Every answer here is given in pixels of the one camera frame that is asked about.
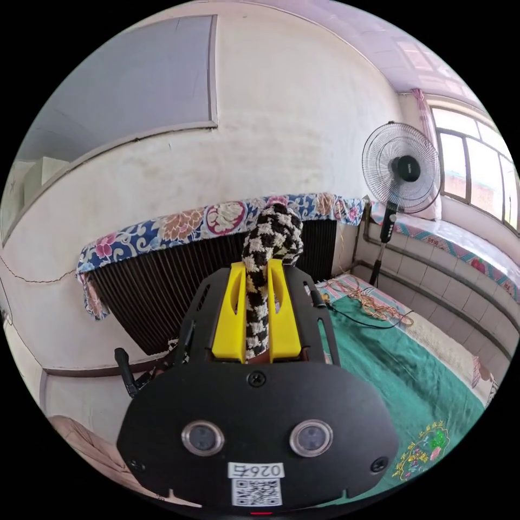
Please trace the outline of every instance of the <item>qr code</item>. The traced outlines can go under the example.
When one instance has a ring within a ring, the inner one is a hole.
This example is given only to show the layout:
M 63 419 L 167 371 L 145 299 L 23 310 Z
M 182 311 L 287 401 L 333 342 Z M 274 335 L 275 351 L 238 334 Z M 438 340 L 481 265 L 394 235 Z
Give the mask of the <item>qr code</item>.
M 269 507 L 282 505 L 280 479 L 233 479 L 233 505 Z

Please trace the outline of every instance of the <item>gray panel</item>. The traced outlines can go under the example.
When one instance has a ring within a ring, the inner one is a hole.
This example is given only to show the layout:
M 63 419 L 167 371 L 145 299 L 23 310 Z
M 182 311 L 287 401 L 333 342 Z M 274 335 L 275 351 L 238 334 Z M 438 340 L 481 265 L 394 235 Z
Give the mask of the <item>gray panel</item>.
M 210 121 L 211 20 L 172 18 L 109 40 L 49 98 L 17 159 L 72 162 L 126 136 Z

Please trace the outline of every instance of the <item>white tile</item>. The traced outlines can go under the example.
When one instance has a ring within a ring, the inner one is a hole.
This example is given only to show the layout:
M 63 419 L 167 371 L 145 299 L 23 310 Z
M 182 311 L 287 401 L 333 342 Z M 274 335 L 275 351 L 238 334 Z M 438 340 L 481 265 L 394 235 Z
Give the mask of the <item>white tile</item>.
M 499 321 L 493 334 L 507 351 L 513 354 L 518 345 L 518 331 L 504 315 L 502 315 L 502 319 Z
M 480 294 L 477 294 L 475 291 L 471 291 L 470 297 L 463 307 L 463 311 L 468 314 L 468 316 L 480 321 L 488 306 L 489 302 L 487 300 L 482 298 Z
M 426 296 L 416 292 L 410 307 L 414 310 L 414 312 L 429 320 L 430 316 L 433 314 L 433 311 L 435 311 L 437 308 L 437 304 Z
M 478 351 L 478 358 L 480 359 L 480 362 L 488 369 L 488 363 L 491 361 L 491 359 L 493 358 L 493 356 L 495 356 L 495 354 L 497 352 L 500 352 L 500 350 L 498 350 L 497 346 L 491 341 L 491 340 L 488 340 L 488 338 L 484 338 L 484 343 L 482 344 L 480 350 Z
M 448 252 L 440 248 L 433 248 L 430 261 L 439 264 L 441 267 L 444 267 L 449 271 L 453 271 L 457 265 L 457 257 L 450 255 Z
M 379 276 L 378 289 L 383 293 L 386 293 L 388 296 L 393 292 L 394 284 L 395 282 L 392 279 L 387 278 L 384 275 Z
M 493 294 L 495 294 L 495 291 L 498 287 L 495 281 L 493 281 L 489 276 L 482 274 L 481 272 L 478 274 L 476 285 L 490 296 L 493 296 Z
M 421 287 L 442 296 L 450 280 L 451 278 L 446 276 L 443 272 L 428 266 L 422 278 Z
M 395 231 L 392 233 L 392 238 L 390 239 L 390 244 L 399 249 L 406 249 L 406 242 L 408 241 L 408 237 L 406 235 L 402 235 L 401 233 L 396 233 Z
M 516 302 L 513 300 L 511 295 L 500 285 L 497 285 L 497 290 L 495 291 L 495 294 L 493 294 L 493 298 L 506 309 L 511 308 L 513 303 L 516 305 Z
M 479 320 L 479 324 L 489 332 L 493 332 L 500 323 L 503 314 L 493 305 L 488 305 L 484 316 Z
M 491 372 L 493 377 L 498 381 L 498 384 L 502 383 L 504 375 L 509 368 L 509 361 L 502 354 L 497 352 L 488 362 L 486 368 Z
M 401 266 L 401 261 L 401 253 L 396 253 L 395 251 L 391 251 L 390 249 L 385 250 L 385 253 L 383 254 L 382 265 L 387 271 L 398 273 L 399 267 Z
M 396 282 L 394 283 L 393 293 L 390 294 L 390 296 L 406 307 L 410 307 L 413 297 L 415 296 L 415 291 L 399 282 Z
M 371 269 L 364 267 L 363 265 L 358 265 L 352 270 L 352 274 L 357 278 L 364 280 L 365 282 L 370 281 L 370 275 L 372 274 Z
M 433 253 L 433 245 L 423 242 L 422 240 L 415 240 L 415 238 L 408 238 L 406 241 L 406 250 L 421 258 L 429 260 Z
M 464 342 L 464 347 L 468 352 L 476 356 L 486 339 L 486 336 L 481 334 L 477 329 L 473 329 L 467 340 Z
M 520 325 L 520 305 L 516 304 L 516 309 L 513 311 L 513 318 L 516 321 L 517 325 Z
M 473 331 L 474 328 L 468 322 L 457 316 L 453 325 L 448 330 L 447 335 L 457 343 L 463 345 Z
M 451 326 L 455 322 L 455 314 L 451 313 L 449 310 L 437 306 L 437 309 L 433 311 L 433 314 L 430 316 L 430 323 L 433 323 L 436 327 L 438 327 L 443 332 L 448 332 Z
M 443 298 L 453 303 L 457 309 L 462 309 L 470 297 L 471 289 L 457 280 L 451 279 L 444 291 Z
M 370 242 L 366 242 L 360 237 L 360 240 L 357 243 L 356 249 L 356 259 L 364 260 L 369 264 L 373 264 L 379 254 L 379 247 L 375 244 L 371 244 Z
M 460 258 L 457 260 L 457 264 L 455 265 L 455 273 L 461 276 L 464 280 L 467 280 L 469 283 L 477 283 L 478 275 L 482 274 L 474 267 L 466 264 L 466 262 Z
M 374 238 L 375 240 L 380 240 L 381 226 L 372 222 L 368 227 L 368 236 L 370 238 Z
M 407 280 L 420 284 L 423 281 L 426 267 L 422 262 L 403 256 L 399 266 L 399 274 Z

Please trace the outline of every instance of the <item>black and white cloth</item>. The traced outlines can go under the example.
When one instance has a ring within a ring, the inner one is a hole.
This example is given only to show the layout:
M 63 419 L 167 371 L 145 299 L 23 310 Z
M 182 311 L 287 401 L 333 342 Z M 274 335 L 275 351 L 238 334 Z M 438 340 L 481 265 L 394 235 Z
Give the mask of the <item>black and white cloth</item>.
M 294 265 L 303 252 L 303 223 L 299 215 L 283 204 L 265 207 L 256 225 L 246 236 L 242 261 L 246 271 L 246 359 L 254 358 L 269 348 L 268 275 L 272 258 Z M 178 340 L 169 340 L 168 349 Z M 185 352 L 183 363 L 190 357 Z

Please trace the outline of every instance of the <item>fan control panel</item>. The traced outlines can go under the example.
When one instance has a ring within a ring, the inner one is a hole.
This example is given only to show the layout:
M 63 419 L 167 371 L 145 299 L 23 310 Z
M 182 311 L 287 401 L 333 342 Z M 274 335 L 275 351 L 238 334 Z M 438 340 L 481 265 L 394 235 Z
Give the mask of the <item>fan control panel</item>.
M 394 224 L 397 220 L 397 215 L 393 212 L 390 212 L 388 209 L 385 213 L 385 218 L 383 219 L 383 224 L 381 226 L 381 242 L 383 244 L 387 244 L 390 242 L 392 238 L 392 232 L 394 230 Z

